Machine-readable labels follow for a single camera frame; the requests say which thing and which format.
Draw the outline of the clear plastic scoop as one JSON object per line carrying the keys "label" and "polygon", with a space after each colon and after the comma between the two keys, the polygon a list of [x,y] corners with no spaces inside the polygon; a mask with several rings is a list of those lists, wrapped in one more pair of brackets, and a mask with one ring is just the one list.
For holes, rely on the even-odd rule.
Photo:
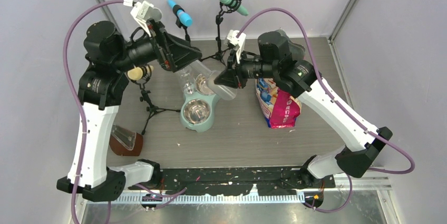
{"label": "clear plastic scoop", "polygon": [[219,71],[213,71],[205,66],[202,62],[196,60],[190,64],[191,68],[197,73],[195,82],[196,89],[203,95],[218,95],[223,100],[233,100],[237,95],[237,90],[219,85],[215,80],[219,76]]}

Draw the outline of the colourful cat food bag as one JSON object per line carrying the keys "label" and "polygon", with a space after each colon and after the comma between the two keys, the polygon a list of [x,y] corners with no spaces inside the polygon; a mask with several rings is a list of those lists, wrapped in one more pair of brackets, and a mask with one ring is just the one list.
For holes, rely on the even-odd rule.
{"label": "colourful cat food bag", "polygon": [[256,95],[271,129],[293,128],[301,114],[301,102],[280,90],[273,79],[257,79]]}

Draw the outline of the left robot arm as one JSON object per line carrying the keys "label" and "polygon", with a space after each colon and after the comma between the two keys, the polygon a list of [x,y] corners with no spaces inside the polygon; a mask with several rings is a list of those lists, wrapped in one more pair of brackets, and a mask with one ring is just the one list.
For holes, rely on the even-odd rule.
{"label": "left robot arm", "polygon": [[93,202],[114,201],[124,189],[140,183],[156,189],[162,181],[158,163],[139,159],[120,167],[106,164],[114,120],[129,84],[127,72],[155,60],[176,72],[199,60],[201,51],[154,21],[149,33],[129,41],[112,22],[94,23],[83,45],[89,65],[74,92],[80,108],[75,156],[68,174],[57,180],[57,189]]}

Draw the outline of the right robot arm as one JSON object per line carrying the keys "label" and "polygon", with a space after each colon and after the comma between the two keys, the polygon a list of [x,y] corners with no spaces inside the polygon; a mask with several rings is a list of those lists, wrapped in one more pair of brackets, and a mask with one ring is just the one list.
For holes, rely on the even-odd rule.
{"label": "right robot arm", "polygon": [[317,69],[304,60],[305,49],[280,31],[258,37],[259,55],[248,58],[246,35],[230,30],[227,45],[231,49],[227,67],[214,80],[217,85],[243,89],[248,79],[272,79],[276,86],[315,111],[342,138],[345,145],[325,155],[309,158],[301,168],[301,181],[315,187],[322,178],[345,173],[360,178],[370,169],[392,131],[363,122],[363,118],[328,86]]}

